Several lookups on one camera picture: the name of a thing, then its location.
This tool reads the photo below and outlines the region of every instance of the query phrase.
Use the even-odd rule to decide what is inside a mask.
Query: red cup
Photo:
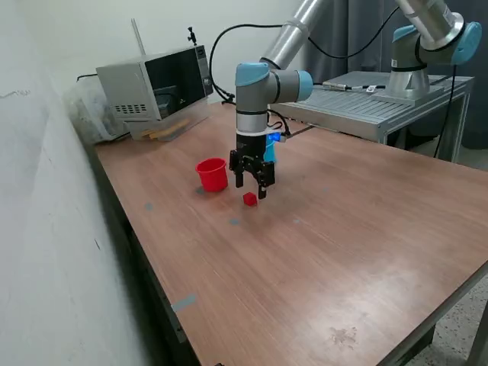
[[[211,158],[199,162],[195,170],[200,175],[201,185],[207,192],[222,191],[229,184],[227,181],[226,161]]]

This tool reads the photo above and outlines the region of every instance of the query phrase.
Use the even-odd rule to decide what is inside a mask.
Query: gray curtain
[[[477,54],[468,64],[459,67],[457,74],[476,77],[463,145],[470,149],[488,149],[488,123],[485,123],[483,117],[483,113],[488,112],[483,96],[483,87],[488,85],[488,72],[483,67],[488,57],[488,3],[466,0],[447,0],[446,3],[452,11],[461,13],[466,21],[479,21],[483,25],[484,35]],[[396,6],[394,0],[329,0],[328,11],[320,19],[311,37],[328,53],[341,56],[355,52],[373,37]],[[331,59],[307,44],[305,67],[315,82],[354,70],[389,72],[393,32],[408,24],[403,13],[398,11],[383,33],[363,53],[348,60]],[[452,67],[429,66],[429,73],[450,75]],[[429,116],[431,122],[420,121],[411,128],[411,132],[418,135],[439,134],[442,118],[442,113]]]

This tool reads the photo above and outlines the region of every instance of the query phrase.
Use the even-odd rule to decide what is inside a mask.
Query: plastic bag
[[[129,131],[127,125],[111,113],[97,76],[79,80],[63,100],[69,119],[86,143],[112,141]]]

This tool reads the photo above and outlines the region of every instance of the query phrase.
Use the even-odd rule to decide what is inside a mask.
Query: blue joint cap
[[[312,95],[313,80],[312,76],[306,71],[299,71],[298,78],[300,79],[300,88],[298,89],[297,101],[304,101]]]
[[[413,25],[407,25],[406,27],[398,28],[393,32],[393,42],[396,42],[400,38],[403,38],[415,32],[417,32],[417,29]]]
[[[240,63],[236,69],[236,86],[260,82],[269,75],[267,63]]]
[[[476,21],[472,21],[466,26],[466,29],[456,46],[456,50],[452,54],[451,65],[462,65],[473,57],[480,45],[482,33],[483,28],[481,27],[481,24]]]

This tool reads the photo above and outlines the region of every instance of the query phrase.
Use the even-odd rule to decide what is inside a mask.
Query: floor
[[[436,142],[415,149],[432,156]],[[488,171],[488,150],[461,148],[459,163]],[[469,292],[435,327],[434,342],[408,366],[461,366],[467,360],[477,327],[488,299],[488,276]]]

